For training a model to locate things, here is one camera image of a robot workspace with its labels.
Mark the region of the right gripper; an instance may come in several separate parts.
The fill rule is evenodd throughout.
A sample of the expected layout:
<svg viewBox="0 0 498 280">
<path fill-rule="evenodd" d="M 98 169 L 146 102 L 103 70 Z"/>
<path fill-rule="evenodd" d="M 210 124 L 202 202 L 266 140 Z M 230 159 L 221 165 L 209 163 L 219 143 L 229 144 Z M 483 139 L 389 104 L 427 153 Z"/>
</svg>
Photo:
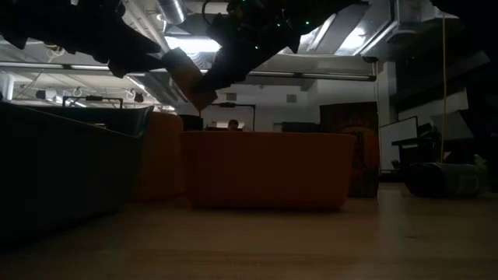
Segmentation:
<svg viewBox="0 0 498 280">
<path fill-rule="evenodd" d="M 245 80 L 250 61 L 228 47 L 275 52 L 288 47 L 297 52 L 303 35 L 349 6 L 350 0 L 229 0 L 226 12 L 208 21 L 208 37 L 221 48 L 193 92 L 215 91 Z"/>
</svg>

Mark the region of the black gantry frame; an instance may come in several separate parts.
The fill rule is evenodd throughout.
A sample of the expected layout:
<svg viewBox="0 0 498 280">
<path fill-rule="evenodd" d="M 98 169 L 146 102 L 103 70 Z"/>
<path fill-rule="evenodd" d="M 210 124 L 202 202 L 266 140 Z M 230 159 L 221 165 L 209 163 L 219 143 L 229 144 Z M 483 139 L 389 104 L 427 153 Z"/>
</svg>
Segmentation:
<svg viewBox="0 0 498 280">
<path fill-rule="evenodd" d="M 216 128 L 228 130 L 228 128 L 217 128 L 216 122 L 237 120 L 244 122 L 245 126 L 238 131 L 254 131 L 255 125 L 255 105 L 236 104 L 236 103 L 214 103 L 202 111 L 202 118 L 207 128 Z"/>
</svg>

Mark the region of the teal plastic bin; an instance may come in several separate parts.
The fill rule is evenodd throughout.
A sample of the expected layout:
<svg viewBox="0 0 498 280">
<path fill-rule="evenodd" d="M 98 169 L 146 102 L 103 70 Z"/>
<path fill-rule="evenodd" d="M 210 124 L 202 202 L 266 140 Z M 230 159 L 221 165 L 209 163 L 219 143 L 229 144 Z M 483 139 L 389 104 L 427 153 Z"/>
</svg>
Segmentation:
<svg viewBox="0 0 498 280">
<path fill-rule="evenodd" d="M 125 205 L 152 112 L 0 102 L 0 254 Z"/>
</svg>

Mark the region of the orange plastic bin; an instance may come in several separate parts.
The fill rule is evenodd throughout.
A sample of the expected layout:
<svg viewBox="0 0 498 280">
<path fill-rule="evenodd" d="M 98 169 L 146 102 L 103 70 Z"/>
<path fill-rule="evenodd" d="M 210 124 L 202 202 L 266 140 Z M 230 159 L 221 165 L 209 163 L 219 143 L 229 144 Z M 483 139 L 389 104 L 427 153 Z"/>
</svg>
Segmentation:
<svg viewBox="0 0 498 280">
<path fill-rule="evenodd" d="M 347 200 L 352 135 L 189 131 L 180 140 L 195 207 L 339 209 Z"/>
</svg>

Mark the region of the dark monitor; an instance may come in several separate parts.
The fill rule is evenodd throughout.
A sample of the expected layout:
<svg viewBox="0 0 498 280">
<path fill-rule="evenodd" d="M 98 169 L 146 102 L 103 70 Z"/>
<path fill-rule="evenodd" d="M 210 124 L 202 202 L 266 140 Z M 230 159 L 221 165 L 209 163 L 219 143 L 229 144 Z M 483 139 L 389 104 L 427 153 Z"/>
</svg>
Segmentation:
<svg viewBox="0 0 498 280">
<path fill-rule="evenodd" d="M 322 130 L 319 124 L 311 122 L 282 122 L 281 132 L 320 133 Z"/>
</svg>

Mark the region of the ceiling light panel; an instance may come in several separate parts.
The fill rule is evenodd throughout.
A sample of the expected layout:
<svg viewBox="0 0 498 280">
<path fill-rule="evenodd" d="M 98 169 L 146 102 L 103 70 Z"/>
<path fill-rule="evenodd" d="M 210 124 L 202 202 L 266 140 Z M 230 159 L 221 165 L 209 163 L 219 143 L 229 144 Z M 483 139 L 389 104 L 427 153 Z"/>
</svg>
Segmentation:
<svg viewBox="0 0 498 280">
<path fill-rule="evenodd" d="M 217 52 L 220 45 L 212 39 L 194 37 L 165 37 L 170 48 L 179 47 L 185 53 Z"/>
</svg>

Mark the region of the silver round duct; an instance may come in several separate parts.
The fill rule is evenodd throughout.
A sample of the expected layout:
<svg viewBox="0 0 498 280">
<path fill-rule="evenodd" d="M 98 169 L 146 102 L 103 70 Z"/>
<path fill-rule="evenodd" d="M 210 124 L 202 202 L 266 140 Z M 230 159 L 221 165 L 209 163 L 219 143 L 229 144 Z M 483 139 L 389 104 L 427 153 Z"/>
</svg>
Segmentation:
<svg viewBox="0 0 498 280">
<path fill-rule="evenodd" d="M 182 24 L 188 17 L 183 0 L 157 0 L 157 7 L 164 20 L 170 25 Z"/>
</svg>

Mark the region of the green bottle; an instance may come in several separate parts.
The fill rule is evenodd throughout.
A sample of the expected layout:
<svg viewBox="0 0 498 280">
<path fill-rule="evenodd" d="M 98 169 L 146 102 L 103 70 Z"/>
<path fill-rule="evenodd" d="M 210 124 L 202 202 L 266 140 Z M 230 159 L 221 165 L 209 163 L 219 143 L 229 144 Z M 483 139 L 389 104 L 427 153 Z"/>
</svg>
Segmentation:
<svg viewBox="0 0 498 280">
<path fill-rule="evenodd" d="M 487 160 L 481 157 L 479 154 L 474 154 L 473 159 L 474 159 L 474 166 L 478 170 L 480 180 L 483 183 L 486 183 L 489 177 L 489 168 Z"/>
</svg>

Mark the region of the dark desk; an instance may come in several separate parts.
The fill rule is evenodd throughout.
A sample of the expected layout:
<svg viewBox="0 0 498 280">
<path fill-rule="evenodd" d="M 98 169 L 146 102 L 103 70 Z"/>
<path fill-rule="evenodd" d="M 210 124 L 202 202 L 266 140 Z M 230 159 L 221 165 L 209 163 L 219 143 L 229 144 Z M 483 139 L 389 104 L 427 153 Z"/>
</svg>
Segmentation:
<svg viewBox="0 0 498 280">
<path fill-rule="evenodd" d="M 399 169 L 403 177 L 414 163 L 435 163 L 440 160 L 440 135 L 436 132 L 391 144 L 398 149 Z"/>
</svg>

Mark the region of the white ceiling unit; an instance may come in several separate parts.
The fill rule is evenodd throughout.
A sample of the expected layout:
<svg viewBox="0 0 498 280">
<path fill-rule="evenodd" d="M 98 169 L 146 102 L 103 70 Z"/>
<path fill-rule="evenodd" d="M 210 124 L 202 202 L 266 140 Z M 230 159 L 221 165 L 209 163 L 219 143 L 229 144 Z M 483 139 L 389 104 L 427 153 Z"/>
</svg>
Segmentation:
<svg viewBox="0 0 498 280">
<path fill-rule="evenodd" d="M 397 20 L 401 23 L 418 23 L 433 19 L 458 19 L 432 5 L 430 0 L 395 0 Z"/>
</svg>

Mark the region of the large yellow plastic bin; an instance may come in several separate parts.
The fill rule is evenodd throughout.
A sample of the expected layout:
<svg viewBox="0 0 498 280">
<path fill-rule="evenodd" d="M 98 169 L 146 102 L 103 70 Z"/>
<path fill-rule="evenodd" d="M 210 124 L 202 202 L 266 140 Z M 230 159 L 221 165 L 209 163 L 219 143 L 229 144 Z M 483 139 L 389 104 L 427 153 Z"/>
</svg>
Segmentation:
<svg viewBox="0 0 498 280">
<path fill-rule="evenodd" d="M 183 121 L 177 115 L 152 113 L 141 147 L 134 201 L 166 201 L 183 193 L 183 130 Z"/>
</svg>

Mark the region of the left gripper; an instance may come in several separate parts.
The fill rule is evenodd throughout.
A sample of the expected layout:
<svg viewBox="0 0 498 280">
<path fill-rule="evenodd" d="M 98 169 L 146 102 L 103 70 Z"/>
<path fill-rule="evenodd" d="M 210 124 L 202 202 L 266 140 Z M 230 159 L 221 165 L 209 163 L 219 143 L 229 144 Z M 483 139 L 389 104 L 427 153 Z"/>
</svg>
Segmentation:
<svg viewBox="0 0 498 280">
<path fill-rule="evenodd" d="M 124 22 L 121 0 L 76 1 L 0 0 L 0 37 L 21 50 L 34 39 L 97 58 L 140 54 L 109 60 L 108 68 L 118 78 L 165 68 L 161 59 L 148 55 L 161 46 Z"/>
</svg>

